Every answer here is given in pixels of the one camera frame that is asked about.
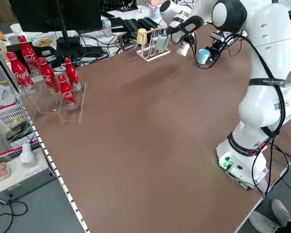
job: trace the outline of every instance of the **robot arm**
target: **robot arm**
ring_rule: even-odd
[[[250,50],[251,77],[239,106],[241,121],[218,145],[217,156],[219,166],[249,188],[254,188],[267,174],[266,159],[262,153],[257,156],[263,142],[273,137],[264,128],[271,132],[277,129],[284,118],[283,108],[284,123],[291,119],[291,84],[277,85],[284,84],[291,71],[288,14],[291,0],[277,2],[279,4],[273,4],[276,0],[197,0],[186,18],[179,17],[180,12],[176,12],[167,23],[167,34],[173,43],[180,42],[210,20],[220,31],[237,33],[244,30],[248,34],[247,39],[253,46]],[[161,6],[163,19],[170,5],[165,2]]]

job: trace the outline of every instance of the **shoe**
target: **shoe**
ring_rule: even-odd
[[[285,227],[287,223],[291,221],[291,216],[289,215],[287,208],[280,200],[272,200],[272,210],[281,227]]]
[[[249,216],[249,221],[261,233],[275,233],[280,227],[257,211]]]

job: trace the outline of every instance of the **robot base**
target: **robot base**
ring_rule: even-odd
[[[247,157],[237,153],[229,144],[228,140],[220,143],[217,147],[219,166],[227,171],[236,181],[247,189],[254,189],[255,185],[251,176],[251,169],[255,156]],[[260,183],[267,174],[266,159],[261,153],[254,166],[254,179]]]

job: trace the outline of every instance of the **brown table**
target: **brown table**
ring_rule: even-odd
[[[198,47],[211,44],[212,31],[198,31]],[[34,119],[93,233],[231,233],[261,198],[230,179],[216,155],[239,122],[248,45],[233,58],[224,52],[210,70],[170,48],[148,63],[130,51],[80,67],[88,84],[81,125]],[[291,121],[278,145],[291,153]],[[273,180],[284,165],[276,153]]]

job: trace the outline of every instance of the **coca-cola bottle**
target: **coca-cola bottle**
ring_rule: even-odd
[[[54,71],[49,67],[44,57],[39,58],[39,63],[41,65],[43,81],[48,86],[49,92],[51,95],[57,94],[59,92],[59,87],[55,79]]]
[[[34,82],[25,65],[18,60],[15,53],[8,52],[6,55],[11,61],[12,72],[24,91],[28,94],[35,92]]]
[[[23,54],[23,57],[25,58],[26,63],[29,66],[30,71],[33,72],[35,75],[39,75],[40,63],[38,61],[37,54],[31,47],[31,45],[27,42],[26,37],[20,35],[18,37],[18,40],[21,45],[21,52]]]
[[[66,57],[64,60],[66,63],[66,73],[69,78],[69,82],[72,85],[73,90],[78,91],[81,89],[81,83],[79,81],[77,70],[72,65],[71,59],[69,57]]]
[[[63,95],[63,98],[66,102],[68,109],[74,109],[77,107],[76,100],[74,99],[73,90],[69,83],[67,83],[64,75],[60,75],[58,77],[60,82],[60,92]]]

